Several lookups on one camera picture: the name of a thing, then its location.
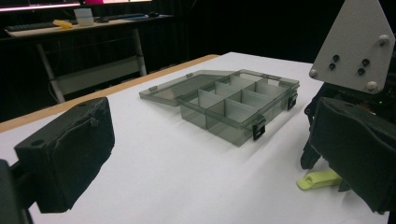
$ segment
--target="white desk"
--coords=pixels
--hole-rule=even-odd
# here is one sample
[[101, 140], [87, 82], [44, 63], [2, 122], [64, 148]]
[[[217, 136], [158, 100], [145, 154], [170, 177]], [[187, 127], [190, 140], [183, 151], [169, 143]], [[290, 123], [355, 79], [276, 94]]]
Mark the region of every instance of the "white desk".
[[[34, 222], [387, 223], [388, 213], [374, 214], [353, 191], [296, 186], [307, 173], [300, 167], [309, 135], [304, 108], [321, 86], [309, 78], [310, 67], [228, 53], [108, 95], [116, 135], [112, 155], [70, 211], [40, 214], [34, 204]], [[298, 79], [297, 105], [271, 121], [257, 142], [235, 147], [182, 119], [178, 107], [139, 98], [140, 91], [201, 69]], [[0, 158], [15, 162], [13, 147], [58, 115], [0, 133]], [[313, 171], [327, 168], [319, 160]]]

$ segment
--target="plastic organizer box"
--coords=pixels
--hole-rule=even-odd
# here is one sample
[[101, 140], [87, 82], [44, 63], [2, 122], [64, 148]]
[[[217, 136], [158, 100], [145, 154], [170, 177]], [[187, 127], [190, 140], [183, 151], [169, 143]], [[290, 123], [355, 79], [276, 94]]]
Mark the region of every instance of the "plastic organizer box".
[[242, 146], [297, 99], [299, 81], [248, 70], [200, 70], [139, 92], [140, 98], [178, 106], [181, 117]]

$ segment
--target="computer screen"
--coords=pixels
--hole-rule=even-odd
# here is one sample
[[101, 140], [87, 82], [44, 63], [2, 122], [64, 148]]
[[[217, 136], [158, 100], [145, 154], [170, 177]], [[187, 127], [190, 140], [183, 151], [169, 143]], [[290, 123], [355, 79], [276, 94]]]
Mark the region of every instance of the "computer screen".
[[79, 7], [78, 0], [1, 0], [0, 12], [38, 10], [55, 7]]
[[150, 2], [151, 0], [85, 0], [84, 5], [103, 5], [117, 3]]

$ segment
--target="bolt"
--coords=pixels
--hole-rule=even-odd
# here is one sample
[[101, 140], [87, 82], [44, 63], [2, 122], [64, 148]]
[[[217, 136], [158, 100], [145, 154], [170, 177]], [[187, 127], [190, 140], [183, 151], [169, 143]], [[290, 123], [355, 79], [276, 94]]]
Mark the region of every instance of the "bolt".
[[340, 60], [340, 56], [335, 54], [334, 56], [332, 56], [332, 59], [334, 60], [334, 62], [338, 62], [338, 60]]
[[333, 70], [335, 68], [335, 63], [329, 64], [330, 70]]
[[366, 70], [364, 70], [364, 68], [360, 68], [360, 69], [358, 70], [359, 76], [362, 76], [365, 72], [366, 72]]
[[374, 82], [374, 81], [367, 82], [367, 89], [369, 91], [373, 91], [373, 90], [375, 90], [375, 88], [376, 88], [376, 82]]
[[318, 75], [318, 71], [315, 69], [311, 69], [311, 71], [309, 71], [309, 76], [311, 77], [315, 77]]
[[368, 59], [363, 59], [363, 61], [361, 61], [361, 63], [363, 64], [363, 67], [367, 66], [370, 64], [370, 60]]
[[379, 46], [381, 47], [388, 44], [389, 42], [389, 36], [387, 35], [381, 35], [378, 39], [379, 39]]

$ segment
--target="yellow item on desk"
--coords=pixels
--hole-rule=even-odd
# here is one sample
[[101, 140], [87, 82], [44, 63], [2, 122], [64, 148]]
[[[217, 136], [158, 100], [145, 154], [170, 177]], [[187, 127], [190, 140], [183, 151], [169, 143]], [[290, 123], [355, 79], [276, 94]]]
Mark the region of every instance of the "yellow item on desk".
[[307, 174], [304, 178], [297, 180], [300, 189], [316, 189], [330, 185], [341, 184], [342, 177], [334, 170], [314, 172]]
[[53, 21], [54, 25], [60, 26], [62, 29], [70, 29], [73, 28], [73, 24], [68, 21], [59, 21], [59, 20], [54, 20]]

